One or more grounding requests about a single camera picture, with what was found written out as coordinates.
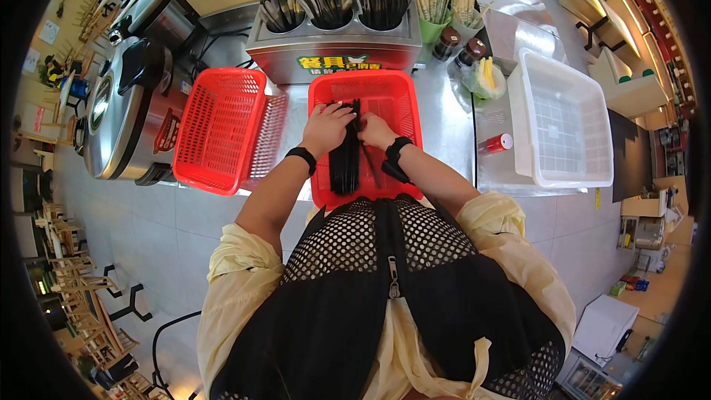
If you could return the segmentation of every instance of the stainless steel counter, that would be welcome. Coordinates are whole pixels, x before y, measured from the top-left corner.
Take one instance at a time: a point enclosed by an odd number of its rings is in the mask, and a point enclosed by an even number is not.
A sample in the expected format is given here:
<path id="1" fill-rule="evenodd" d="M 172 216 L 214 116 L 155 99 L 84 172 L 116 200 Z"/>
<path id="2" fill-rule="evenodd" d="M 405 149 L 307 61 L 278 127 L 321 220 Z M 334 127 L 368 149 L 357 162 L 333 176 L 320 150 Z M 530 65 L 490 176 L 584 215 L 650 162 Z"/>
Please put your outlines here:
<path id="1" fill-rule="evenodd" d="M 480 0 L 488 3 L 492 0 Z M 580 52 L 573 50 L 576 57 L 566 56 L 565 47 L 578 47 L 580 43 L 570 40 L 577 37 L 574 31 L 558 31 L 547 12 L 548 7 L 558 7 L 553 0 L 493 0 L 493 13 L 486 17 L 486 28 L 491 48 L 499 64 L 506 59 L 515 59 L 520 48 L 527 47 L 545 56 L 568 63 L 574 61 L 576 68 L 586 64 Z M 247 25 L 234 22 L 235 28 Z M 564 21 L 574 29 L 572 20 Z M 248 59 L 244 52 L 244 37 L 222 37 L 205 54 L 203 60 L 210 67 L 234 66 Z M 548 190 L 537 187 L 533 180 L 515 173 L 513 151 L 482 156 L 477 159 L 476 141 L 485 140 L 501 133 L 511 133 L 511 108 L 508 93 L 501 99 L 488 101 L 477 106 L 468 90 L 459 84 L 458 68 L 454 56 L 441 62 L 431 57 L 431 45 L 425 45 L 418 59 L 419 69 L 413 72 L 420 111 L 423 150 L 454 168 L 479 190 L 499 190 L 517 197 L 552 194 L 573 194 L 578 189 Z M 301 132 L 307 121 L 307 85 L 267 86 L 267 94 L 284 96 L 280 109 L 283 125 L 280 126 L 280 141 L 275 150 L 274 161 L 296 146 L 301 140 Z M 239 194 L 249 194 L 240 190 Z M 299 197 L 311 199 L 311 188 L 307 181 Z"/>

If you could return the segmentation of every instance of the black mesh vest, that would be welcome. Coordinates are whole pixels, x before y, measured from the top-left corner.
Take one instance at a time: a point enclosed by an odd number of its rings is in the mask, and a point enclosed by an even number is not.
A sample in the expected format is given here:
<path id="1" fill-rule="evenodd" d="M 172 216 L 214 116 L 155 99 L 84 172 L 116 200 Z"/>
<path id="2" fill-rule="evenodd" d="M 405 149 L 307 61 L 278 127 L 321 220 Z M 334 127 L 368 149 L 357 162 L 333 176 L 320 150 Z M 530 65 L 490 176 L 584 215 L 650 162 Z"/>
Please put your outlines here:
<path id="1" fill-rule="evenodd" d="M 474 342 L 486 337 L 492 344 L 482 387 L 514 399 L 545 398 L 563 364 L 556 326 L 476 251 L 449 213 L 406 194 L 360 198 L 309 222 L 209 398 L 357 400 L 387 300 L 398 296 L 407 300 L 437 375 L 471 381 Z"/>

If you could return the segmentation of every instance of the green cup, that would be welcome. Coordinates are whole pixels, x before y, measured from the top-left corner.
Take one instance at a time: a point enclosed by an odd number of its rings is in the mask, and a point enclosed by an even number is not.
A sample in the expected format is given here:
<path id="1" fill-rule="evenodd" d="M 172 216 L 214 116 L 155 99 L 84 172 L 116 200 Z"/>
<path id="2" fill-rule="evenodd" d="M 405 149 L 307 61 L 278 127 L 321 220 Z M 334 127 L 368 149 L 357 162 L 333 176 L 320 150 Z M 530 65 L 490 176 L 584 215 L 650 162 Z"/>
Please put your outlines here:
<path id="1" fill-rule="evenodd" d="M 444 23 L 439 25 L 427 22 L 425 19 L 420 17 L 420 34 L 422 35 L 422 43 L 431 44 L 432 42 L 437 41 L 437 38 L 440 37 L 442 30 L 449 24 L 449 20 L 451 20 L 449 10 L 447 10 L 447 13 L 444 15 Z"/>

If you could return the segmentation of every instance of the black wrist strap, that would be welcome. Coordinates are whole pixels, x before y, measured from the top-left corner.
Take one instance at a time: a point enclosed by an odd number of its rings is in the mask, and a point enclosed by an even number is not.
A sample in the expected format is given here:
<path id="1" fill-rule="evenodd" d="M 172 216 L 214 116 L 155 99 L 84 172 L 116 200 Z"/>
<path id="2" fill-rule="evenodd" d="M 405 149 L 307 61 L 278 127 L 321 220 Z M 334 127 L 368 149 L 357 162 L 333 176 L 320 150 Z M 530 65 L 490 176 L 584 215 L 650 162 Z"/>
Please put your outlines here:
<path id="1" fill-rule="evenodd" d="M 304 160 L 308 163 L 308 175 L 309 177 L 314 176 L 314 173 L 316 173 L 316 159 L 315 157 L 309 152 L 306 147 L 294 147 L 291 150 L 287 152 L 287 155 L 284 157 L 288 156 L 299 156 L 303 157 Z"/>
<path id="2" fill-rule="evenodd" d="M 380 169 L 383 171 L 383 173 L 394 177 L 400 182 L 410 182 L 410 178 L 403 171 L 403 169 L 400 168 L 400 166 L 397 164 L 397 161 L 400 160 L 400 149 L 406 146 L 407 144 L 412 143 L 413 142 L 410 140 L 410 138 L 407 138 L 405 136 L 401 136 L 395 139 L 395 142 L 385 150 L 385 156 L 387 159 L 384 160 L 383 164 L 380 166 Z"/>
<path id="3" fill-rule="evenodd" d="M 406 146 L 407 144 L 412 143 L 412 140 L 410 138 L 407 138 L 406 136 L 396 138 L 395 142 L 390 147 L 385 149 L 385 155 L 387 159 L 397 164 L 397 161 L 400 160 L 400 149 Z"/>

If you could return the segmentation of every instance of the white plastic basket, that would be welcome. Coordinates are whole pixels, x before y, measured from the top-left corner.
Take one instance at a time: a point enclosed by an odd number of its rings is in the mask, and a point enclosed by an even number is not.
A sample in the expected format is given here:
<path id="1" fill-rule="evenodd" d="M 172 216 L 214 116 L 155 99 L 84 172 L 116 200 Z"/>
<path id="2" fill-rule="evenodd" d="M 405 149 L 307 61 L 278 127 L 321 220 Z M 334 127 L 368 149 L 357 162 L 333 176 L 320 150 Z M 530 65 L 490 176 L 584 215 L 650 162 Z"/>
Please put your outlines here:
<path id="1" fill-rule="evenodd" d="M 541 187 L 609 187 L 610 121 L 600 85 L 529 49 L 507 79 L 518 174 Z"/>

